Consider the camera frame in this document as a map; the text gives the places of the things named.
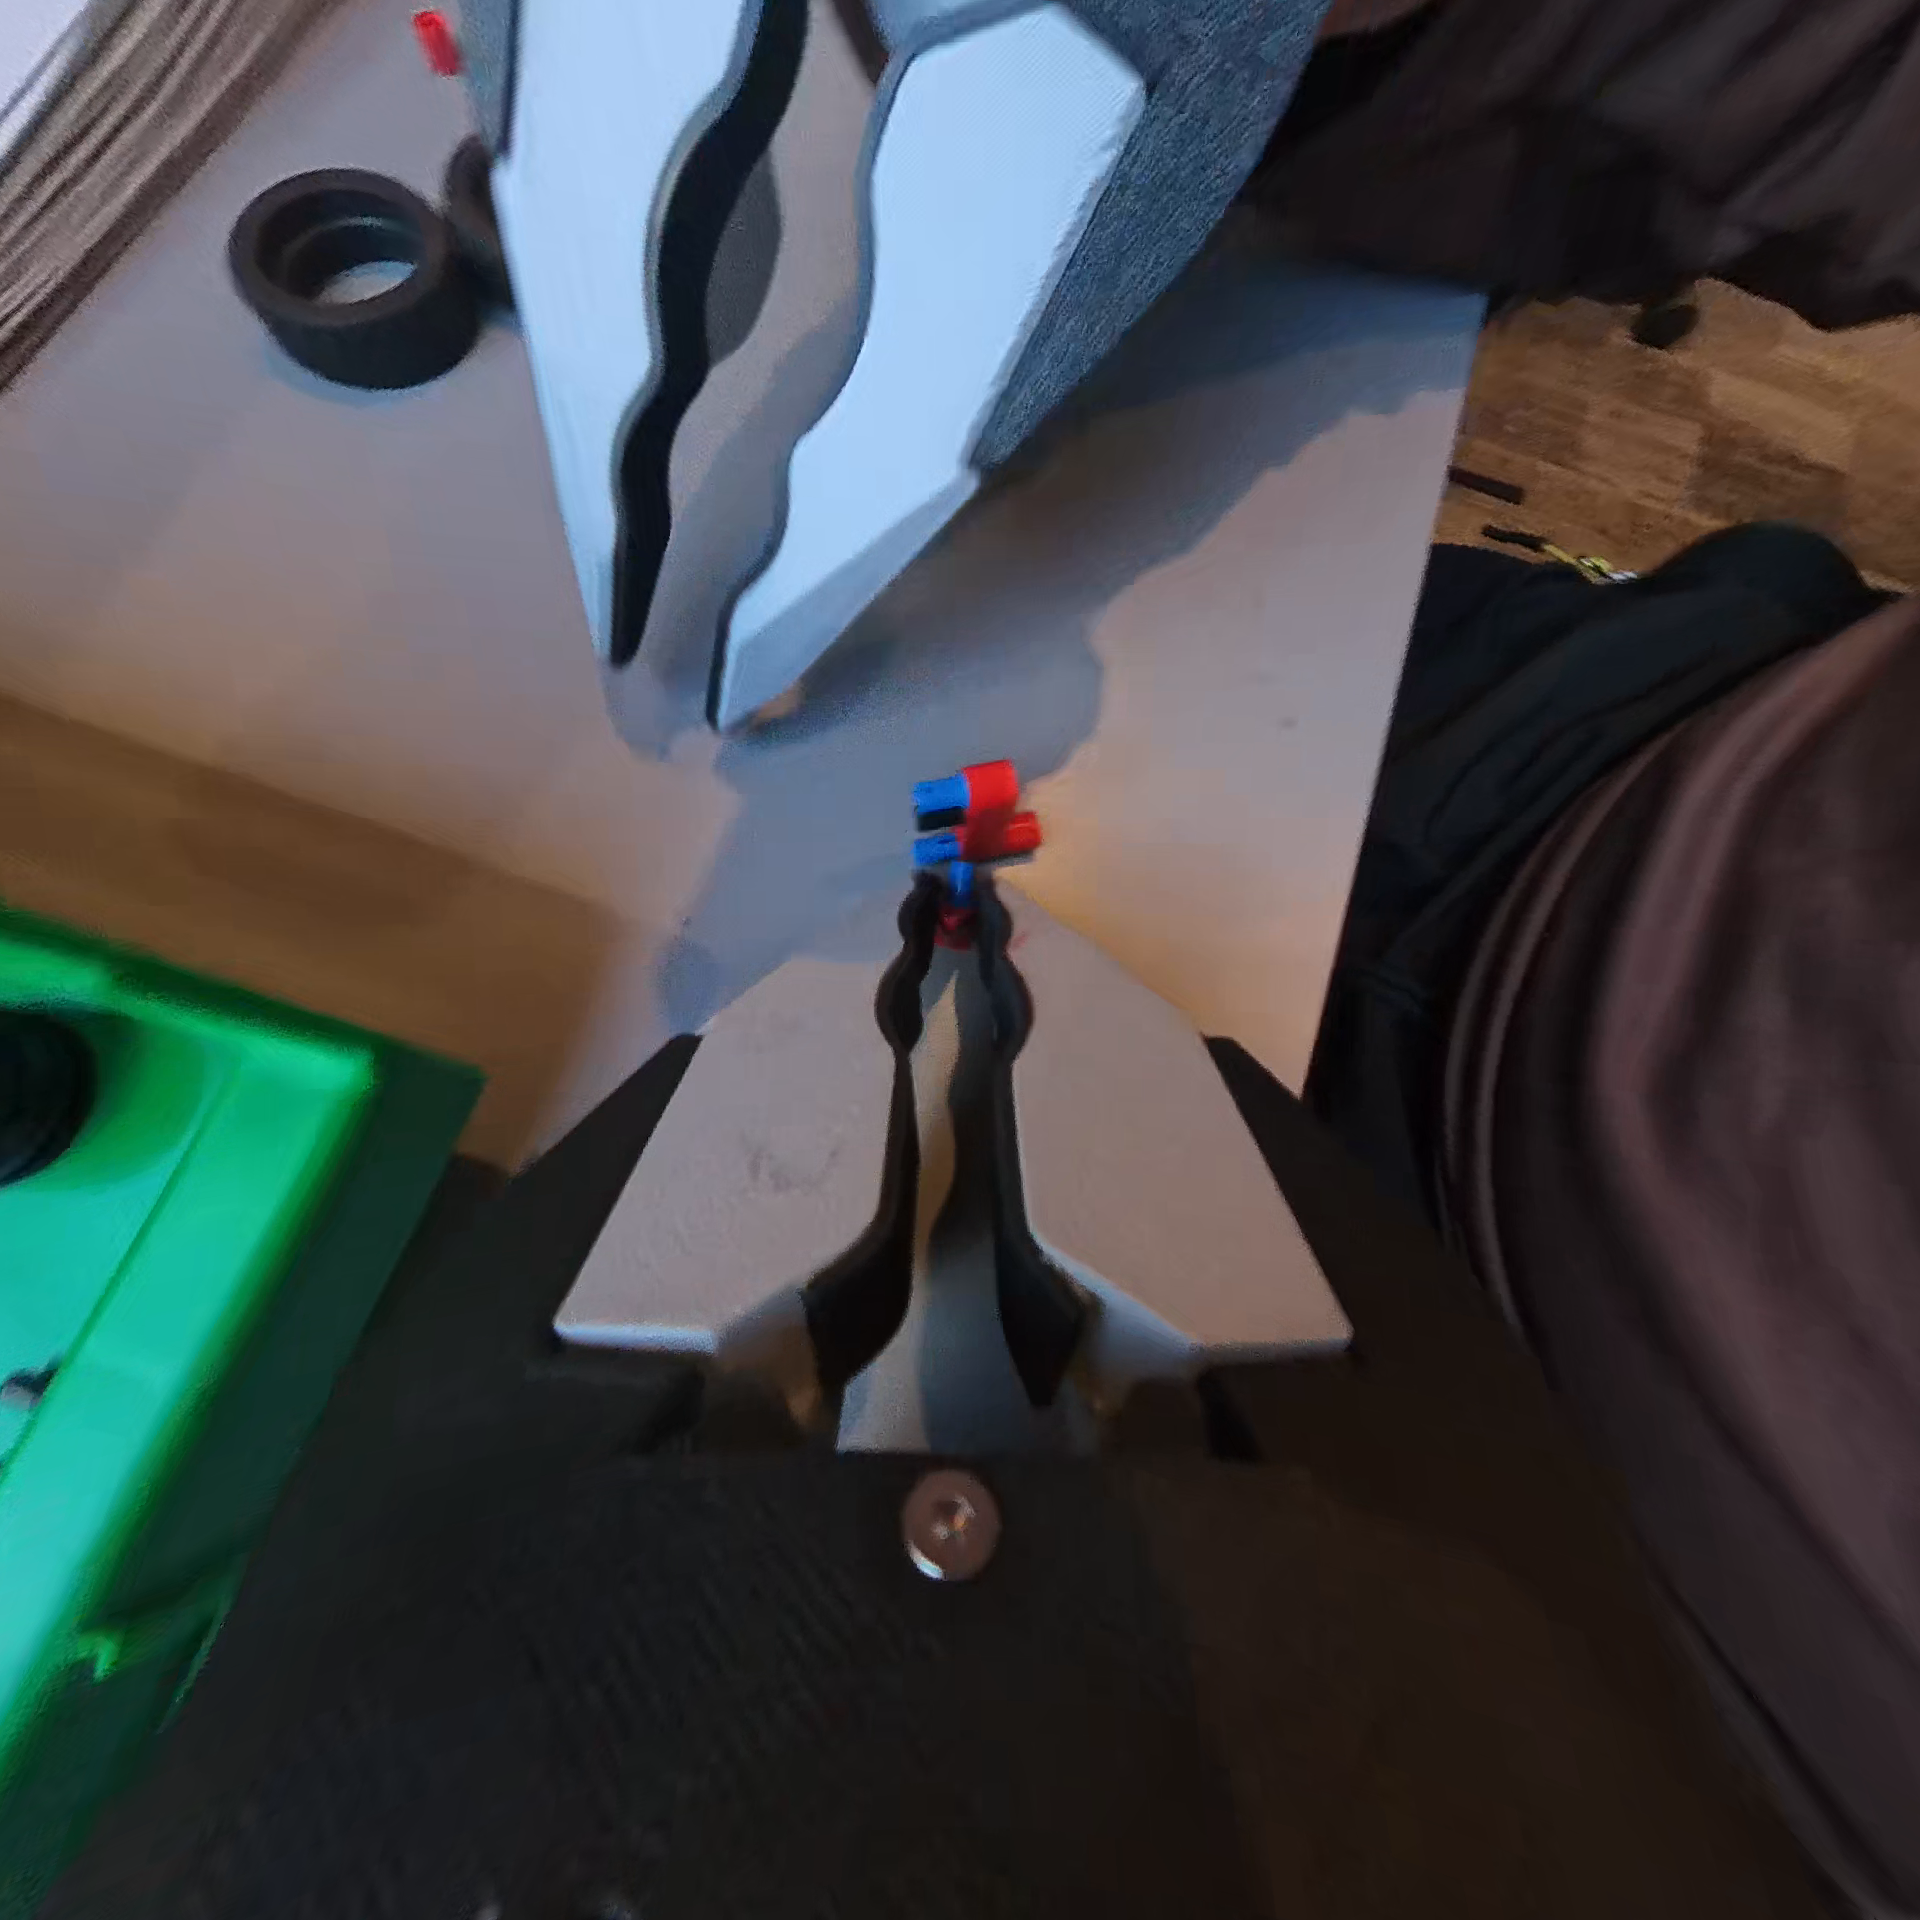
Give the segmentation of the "red beam assembly blue pins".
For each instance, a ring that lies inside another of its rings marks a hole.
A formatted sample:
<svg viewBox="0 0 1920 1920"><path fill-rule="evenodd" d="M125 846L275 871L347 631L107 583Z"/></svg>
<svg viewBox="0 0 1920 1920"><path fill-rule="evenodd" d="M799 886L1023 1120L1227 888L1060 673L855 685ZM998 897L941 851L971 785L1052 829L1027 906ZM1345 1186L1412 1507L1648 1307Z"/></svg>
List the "red beam assembly blue pins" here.
<svg viewBox="0 0 1920 1920"><path fill-rule="evenodd" d="M956 904L973 902L985 871L1033 857L1041 846L1039 815L1023 803L1021 777L1011 759L973 760L920 779L910 801L911 871L933 874Z"/></svg>

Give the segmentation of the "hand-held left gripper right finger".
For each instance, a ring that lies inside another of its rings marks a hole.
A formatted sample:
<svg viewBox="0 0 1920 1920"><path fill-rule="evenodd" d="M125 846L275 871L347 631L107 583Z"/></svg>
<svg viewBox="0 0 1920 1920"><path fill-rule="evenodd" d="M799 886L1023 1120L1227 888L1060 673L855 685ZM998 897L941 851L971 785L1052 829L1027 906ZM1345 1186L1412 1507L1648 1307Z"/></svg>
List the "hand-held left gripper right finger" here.
<svg viewBox="0 0 1920 1920"><path fill-rule="evenodd" d="M1013 885L975 888L991 1008L991 1246L1027 1398L1116 1410L1142 1383L1352 1343L1188 1014Z"/></svg>

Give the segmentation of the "person's right forearm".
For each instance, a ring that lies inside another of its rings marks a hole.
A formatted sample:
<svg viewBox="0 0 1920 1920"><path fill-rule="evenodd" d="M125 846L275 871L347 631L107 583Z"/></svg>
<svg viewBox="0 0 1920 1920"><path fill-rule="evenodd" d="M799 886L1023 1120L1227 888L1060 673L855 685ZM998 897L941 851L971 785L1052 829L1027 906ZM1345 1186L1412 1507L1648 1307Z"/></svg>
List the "person's right forearm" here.
<svg viewBox="0 0 1920 1920"><path fill-rule="evenodd" d="M1518 301L1917 307L1915 2L1333 3L1244 198Z"/></svg>

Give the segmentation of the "open instruction booklet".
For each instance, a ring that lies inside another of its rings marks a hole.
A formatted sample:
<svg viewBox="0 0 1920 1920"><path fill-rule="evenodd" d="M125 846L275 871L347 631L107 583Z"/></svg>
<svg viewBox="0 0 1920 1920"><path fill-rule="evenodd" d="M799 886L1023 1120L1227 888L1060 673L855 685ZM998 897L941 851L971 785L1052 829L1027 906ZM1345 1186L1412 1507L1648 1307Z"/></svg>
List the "open instruction booklet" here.
<svg viewBox="0 0 1920 1920"><path fill-rule="evenodd" d="M7 106L3 383L14 386L336 2L81 3Z"/></svg>

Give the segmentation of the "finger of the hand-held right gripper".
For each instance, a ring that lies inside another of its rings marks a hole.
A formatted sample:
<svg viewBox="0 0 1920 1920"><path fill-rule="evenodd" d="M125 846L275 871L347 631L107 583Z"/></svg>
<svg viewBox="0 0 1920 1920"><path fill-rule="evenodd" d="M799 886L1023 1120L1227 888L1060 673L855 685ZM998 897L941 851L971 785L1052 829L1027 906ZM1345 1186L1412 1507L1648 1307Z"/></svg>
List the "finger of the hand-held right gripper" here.
<svg viewBox="0 0 1920 1920"><path fill-rule="evenodd" d="M971 499L982 440L1144 106L1065 3L920 15L855 165L855 337L718 629L708 721L776 706Z"/></svg>
<svg viewBox="0 0 1920 1920"><path fill-rule="evenodd" d="M493 207L593 649L628 664L672 533L729 222L799 80L806 2L519 3Z"/></svg>

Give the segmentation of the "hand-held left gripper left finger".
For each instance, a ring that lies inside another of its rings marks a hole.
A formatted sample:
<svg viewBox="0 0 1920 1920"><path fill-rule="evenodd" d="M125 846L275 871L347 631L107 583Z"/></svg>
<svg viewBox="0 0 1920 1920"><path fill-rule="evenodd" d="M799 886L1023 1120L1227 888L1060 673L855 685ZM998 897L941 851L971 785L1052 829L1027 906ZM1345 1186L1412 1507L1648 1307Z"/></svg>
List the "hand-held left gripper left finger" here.
<svg viewBox="0 0 1920 1920"><path fill-rule="evenodd" d="M913 1049L941 885L851 951L797 955L691 1038L679 1082L558 1307L560 1343L768 1386L846 1386L913 1278Z"/></svg>

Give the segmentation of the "green plastic bin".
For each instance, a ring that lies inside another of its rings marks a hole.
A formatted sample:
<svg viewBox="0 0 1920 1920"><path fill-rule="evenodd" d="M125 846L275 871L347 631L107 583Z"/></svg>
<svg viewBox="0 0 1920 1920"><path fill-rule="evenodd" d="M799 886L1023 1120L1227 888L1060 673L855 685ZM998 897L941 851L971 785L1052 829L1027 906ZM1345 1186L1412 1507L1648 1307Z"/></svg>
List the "green plastic bin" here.
<svg viewBox="0 0 1920 1920"><path fill-rule="evenodd" d="M32 1915L205 1662L487 1082L4 904L97 1091L3 1189L3 1881Z"/></svg>

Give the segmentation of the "black rubber tyre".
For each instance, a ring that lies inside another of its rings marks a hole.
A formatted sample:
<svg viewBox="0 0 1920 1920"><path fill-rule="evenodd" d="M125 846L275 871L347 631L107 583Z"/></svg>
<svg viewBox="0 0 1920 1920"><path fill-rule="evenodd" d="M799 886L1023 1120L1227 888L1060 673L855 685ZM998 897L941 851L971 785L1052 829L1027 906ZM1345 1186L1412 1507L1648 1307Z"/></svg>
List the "black rubber tyre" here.
<svg viewBox="0 0 1920 1920"><path fill-rule="evenodd" d="M492 149L479 134L467 134L444 165L440 216L471 299L492 317L512 317L512 277L492 194Z"/></svg>
<svg viewBox="0 0 1920 1920"><path fill-rule="evenodd" d="M360 392L398 392L457 367L485 325L448 219L363 168L280 177L236 216L229 273L299 367Z"/></svg>

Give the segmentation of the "black toy wheel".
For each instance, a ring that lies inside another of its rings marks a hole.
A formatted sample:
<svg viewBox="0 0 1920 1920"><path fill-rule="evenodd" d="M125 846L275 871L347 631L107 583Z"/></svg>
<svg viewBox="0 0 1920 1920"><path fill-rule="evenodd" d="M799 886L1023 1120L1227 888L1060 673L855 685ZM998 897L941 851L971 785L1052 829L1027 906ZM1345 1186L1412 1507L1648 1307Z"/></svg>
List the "black toy wheel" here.
<svg viewBox="0 0 1920 1920"><path fill-rule="evenodd" d="M55 1166L92 1113L97 1065L65 1019L35 1010L3 1013L3 1186Z"/></svg>

